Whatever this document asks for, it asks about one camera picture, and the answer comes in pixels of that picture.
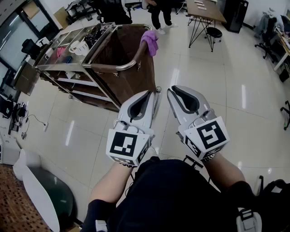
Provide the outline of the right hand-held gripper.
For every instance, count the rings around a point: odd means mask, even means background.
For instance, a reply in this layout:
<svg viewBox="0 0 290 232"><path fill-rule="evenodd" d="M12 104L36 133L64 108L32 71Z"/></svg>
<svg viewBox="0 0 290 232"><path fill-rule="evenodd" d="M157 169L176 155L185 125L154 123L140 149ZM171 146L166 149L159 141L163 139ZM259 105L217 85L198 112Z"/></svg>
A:
<svg viewBox="0 0 290 232"><path fill-rule="evenodd" d="M192 157L208 160L230 141L222 117L217 117L213 109L208 109L209 103L201 93L174 85L167 90L167 98L180 124L178 131L182 143L191 151Z"/></svg>

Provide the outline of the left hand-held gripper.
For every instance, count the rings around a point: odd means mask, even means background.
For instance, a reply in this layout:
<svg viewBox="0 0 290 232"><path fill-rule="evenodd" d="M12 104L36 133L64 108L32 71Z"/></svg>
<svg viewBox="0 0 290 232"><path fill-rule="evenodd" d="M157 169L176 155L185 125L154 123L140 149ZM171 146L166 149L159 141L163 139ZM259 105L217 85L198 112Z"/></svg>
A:
<svg viewBox="0 0 290 232"><path fill-rule="evenodd" d="M111 160L131 167L140 165L155 136L150 127L158 98L159 93L145 90L121 105L114 128L108 132L106 155Z"/></svg>

